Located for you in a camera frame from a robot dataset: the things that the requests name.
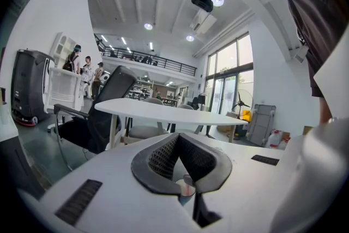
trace white wall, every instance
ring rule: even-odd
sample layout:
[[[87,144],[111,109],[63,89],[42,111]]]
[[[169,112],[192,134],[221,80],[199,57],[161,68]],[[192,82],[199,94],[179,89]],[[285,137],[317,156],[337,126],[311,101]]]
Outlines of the white wall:
[[[291,136],[317,126],[318,98],[311,96],[307,61],[285,62],[269,30],[256,20],[249,25],[254,57],[254,103],[275,105],[274,128]]]
[[[91,56],[94,66],[101,61],[87,0],[30,0],[12,30],[1,67],[0,86],[7,89],[8,101],[17,50],[28,48],[49,53],[58,32],[81,45],[83,60]]]
[[[160,50],[160,57],[181,62],[189,66],[198,67],[199,59],[192,56],[190,52],[186,52],[183,48],[163,47]]]

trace ceiling light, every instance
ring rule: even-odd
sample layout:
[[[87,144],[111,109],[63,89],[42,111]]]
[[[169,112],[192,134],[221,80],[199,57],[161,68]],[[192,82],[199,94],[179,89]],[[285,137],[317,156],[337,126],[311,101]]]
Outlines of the ceiling light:
[[[224,0],[212,0],[213,6],[220,7],[223,5]]]
[[[146,23],[146,24],[144,25],[144,28],[145,28],[146,30],[152,30],[152,29],[153,29],[153,26],[152,26],[150,23]]]
[[[189,35],[186,37],[186,40],[189,41],[189,42],[193,42],[194,41],[194,37]]]

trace woman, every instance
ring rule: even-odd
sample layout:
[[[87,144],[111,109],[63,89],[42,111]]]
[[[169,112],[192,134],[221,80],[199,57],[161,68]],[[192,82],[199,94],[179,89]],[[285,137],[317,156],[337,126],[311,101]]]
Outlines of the woman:
[[[80,57],[81,46],[76,45],[73,52],[67,57],[67,61],[63,66],[64,70],[68,70],[80,74]]]
[[[89,88],[93,77],[91,57],[87,56],[85,61],[86,64],[81,69],[80,95],[84,96],[85,88],[87,87],[87,98],[91,98],[91,89]]]

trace glass window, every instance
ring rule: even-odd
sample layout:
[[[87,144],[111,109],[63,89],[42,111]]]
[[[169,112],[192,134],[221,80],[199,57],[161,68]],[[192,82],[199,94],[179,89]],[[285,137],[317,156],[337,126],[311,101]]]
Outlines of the glass window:
[[[206,111],[208,111],[211,103],[212,91],[213,91],[213,79],[206,81],[206,87],[204,92],[204,94],[206,95],[205,97]]]
[[[207,76],[213,75],[216,66],[216,54],[209,57]]]
[[[239,65],[248,64],[253,62],[252,45],[250,35],[245,36],[238,40],[239,48]]]
[[[235,76],[225,78],[221,115],[226,115],[228,112],[231,112],[231,108],[233,107],[235,85]]]
[[[216,73],[235,68],[237,66],[236,42],[218,52]]]
[[[239,95],[240,94],[240,99],[241,101],[246,104],[247,106],[252,107],[253,103],[253,83],[254,83],[254,72],[253,70],[251,71],[246,71],[246,72],[241,72],[239,74],[239,80],[238,80],[238,87],[237,87],[237,94],[235,96],[235,103],[236,105],[237,102],[239,102]],[[251,108],[247,106],[242,106],[241,107],[241,113],[240,116],[244,115],[244,110],[250,111]],[[234,108],[234,112],[239,113],[239,106],[236,106]]]

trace white round table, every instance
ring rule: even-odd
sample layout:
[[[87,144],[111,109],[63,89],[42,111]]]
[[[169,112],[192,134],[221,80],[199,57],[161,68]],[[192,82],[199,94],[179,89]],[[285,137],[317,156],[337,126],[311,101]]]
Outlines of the white round table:
[[[198,125],[199,127],[195,131],[195,134],[200,132],[202,126],[236,126],[247,124],[246,121],[218,115],[216,113],[162,106],[129,98],[111,99],[98,103],[94,107],[96,110],[113,115],[110,128],[111,148],[114,147],[117,116],[145,119],[158,123],[167,122],[172,124],[185,123]],[[230,133],[229,142],[232,140],[233,133]]]

